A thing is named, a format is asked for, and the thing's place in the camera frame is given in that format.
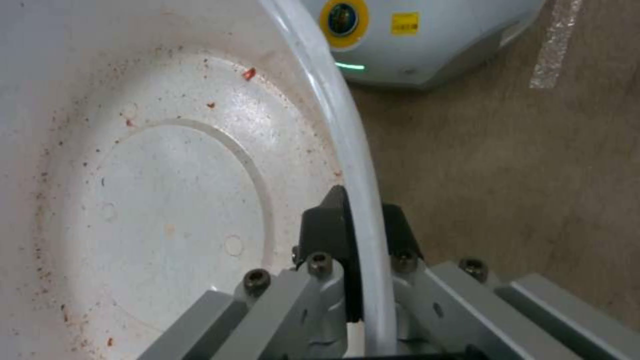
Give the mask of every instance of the white robot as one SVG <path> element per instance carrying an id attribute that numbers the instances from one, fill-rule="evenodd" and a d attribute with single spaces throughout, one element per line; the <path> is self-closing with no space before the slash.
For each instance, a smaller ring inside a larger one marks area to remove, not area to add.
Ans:
<path id="1" fill-rule="evenodd" d="M 481 63 L 545 0 L 301 0 L 347 80 L 429 88 Z"/>

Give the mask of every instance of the floor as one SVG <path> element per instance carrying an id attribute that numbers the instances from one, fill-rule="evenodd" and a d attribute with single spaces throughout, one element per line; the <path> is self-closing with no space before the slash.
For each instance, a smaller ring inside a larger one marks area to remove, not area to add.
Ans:
<path id="1" fill-rule="evenodd" d="M 640 330 L 640 2 L 585 1 L 555 88 L 531 89 L 553 5 L 435 90 L 351 89 L 428 263 L 539 272 Z"/>

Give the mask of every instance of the yellow ring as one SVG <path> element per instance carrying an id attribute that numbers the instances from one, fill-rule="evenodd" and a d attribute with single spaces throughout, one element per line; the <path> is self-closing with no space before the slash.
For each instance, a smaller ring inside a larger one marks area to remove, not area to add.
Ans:
<path id="1" fill-rule="evenodd" d="M 329 30 L 329 13 L 331 9 L 338 4 L 351 5 L 353 9 L 358 13 L 358 24 L 352 33 L 345 37 L 337 37 Z M 329 45 L 335 48 L 349 47 L 356 44 L 364 36 L 369 27 L 369 11 L 364 0 L 329 0 L 324 4 L 324 8 L 320 13 L 318 24 L 324 33 Z"/>

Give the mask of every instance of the white tape line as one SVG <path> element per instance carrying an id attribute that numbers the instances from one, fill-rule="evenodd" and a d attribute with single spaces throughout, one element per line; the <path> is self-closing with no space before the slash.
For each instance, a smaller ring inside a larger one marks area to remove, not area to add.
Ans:
<path id="1" fill-rule="evenodd" d="M 582 0 L 556 0 L 552 22 L 529 82 L 530 88 L 551 89 L 556 86 L 581 7 Z"/>

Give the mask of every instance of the red food crumb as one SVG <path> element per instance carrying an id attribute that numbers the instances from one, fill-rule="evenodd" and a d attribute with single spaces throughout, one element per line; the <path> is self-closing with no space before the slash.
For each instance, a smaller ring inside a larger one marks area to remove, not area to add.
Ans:
<path id="1" fill-rule="evenodd" d="M 242 73 L 242 77 L 249 81 L 255 76 L 255 67 L 250 68 L 249 70 Z"/>

